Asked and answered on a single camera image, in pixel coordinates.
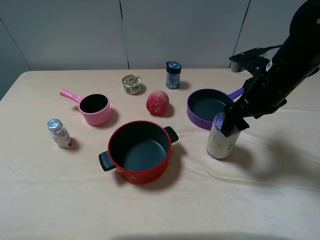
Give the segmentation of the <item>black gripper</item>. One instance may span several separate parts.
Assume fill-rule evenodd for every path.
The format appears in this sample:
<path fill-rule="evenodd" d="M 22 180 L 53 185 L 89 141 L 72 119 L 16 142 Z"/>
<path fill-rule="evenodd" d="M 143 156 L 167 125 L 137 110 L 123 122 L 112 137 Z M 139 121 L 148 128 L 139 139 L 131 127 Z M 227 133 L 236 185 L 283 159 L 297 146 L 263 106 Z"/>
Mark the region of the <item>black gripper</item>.
<path fill-rule="evenodd" d="M 284 94 L 278 92 L 276 83 L 268 79 L 265 67 L 260 67 L 253 77 L 247 79 L 243 89 L 242 96 L 236 102 L 223 108 L 221 132 L 225 137 L 248 129 L 250 126 L 244 118 L 258 119 L 287 104 Z"/>

